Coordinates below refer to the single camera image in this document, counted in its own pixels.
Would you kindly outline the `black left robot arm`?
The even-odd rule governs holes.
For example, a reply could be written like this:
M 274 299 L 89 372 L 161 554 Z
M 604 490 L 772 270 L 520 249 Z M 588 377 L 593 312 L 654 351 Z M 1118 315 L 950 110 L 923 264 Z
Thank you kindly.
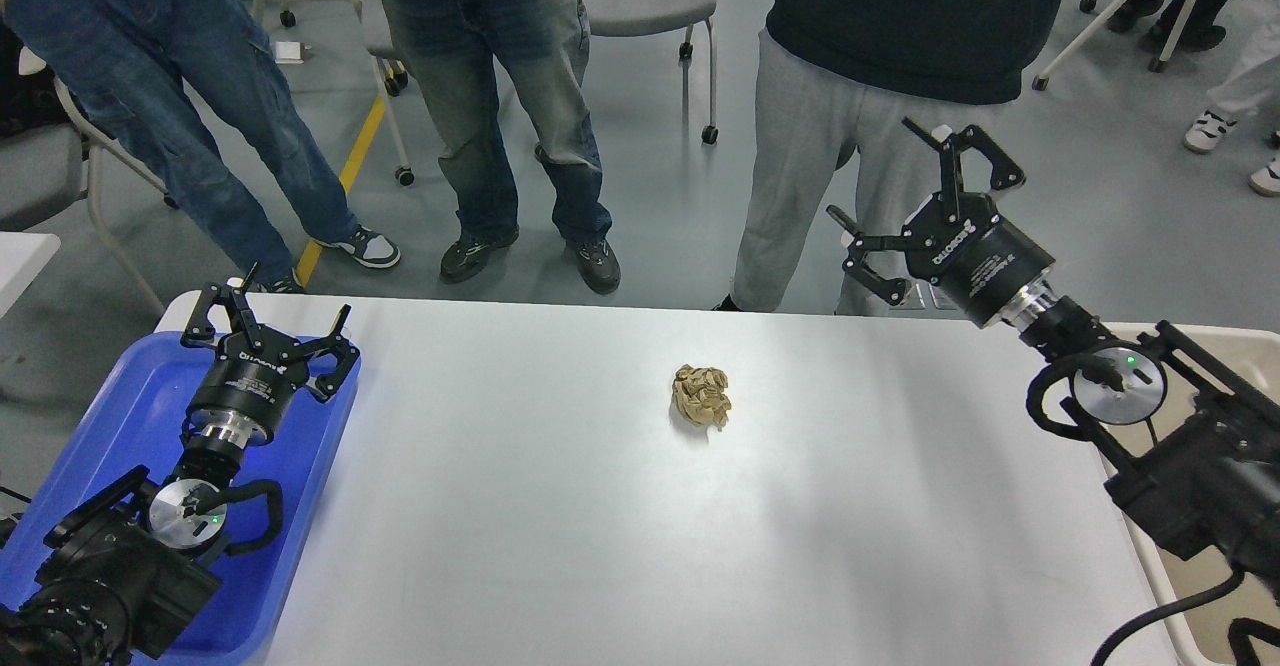
M 5 665 L 234 665 L 280 612 L 355 400 L 325 336 L 200 291 L 116 364 L 3 549 Z

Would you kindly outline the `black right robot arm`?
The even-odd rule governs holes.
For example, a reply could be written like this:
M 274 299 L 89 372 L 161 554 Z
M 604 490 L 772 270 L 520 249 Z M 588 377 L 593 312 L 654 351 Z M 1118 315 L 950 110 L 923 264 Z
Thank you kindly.
M 1111 501 L 1160 549 L 1188 561 L 1216 549 L 1229 576 L 1123 624 L 1092 657 L 1102 665 L 1151 624 L 1233 593 L 1254 578 L 1277 592 L 1277 405 L 1184 330 L 1158 321 L 1133 339 L 1048 283 L 1053 259 L 997 210 L 1025 181 L 979 126 L 904 126 L 940 160 L 940 188 L 897 234 L 872 236 L 844 210 L 842 269 L 888 305 L 923 282 L 979 328 L 1004 323 L 1044 366 L 1025 409 L 1042 430 L 1087 442 L 1112 474 Z

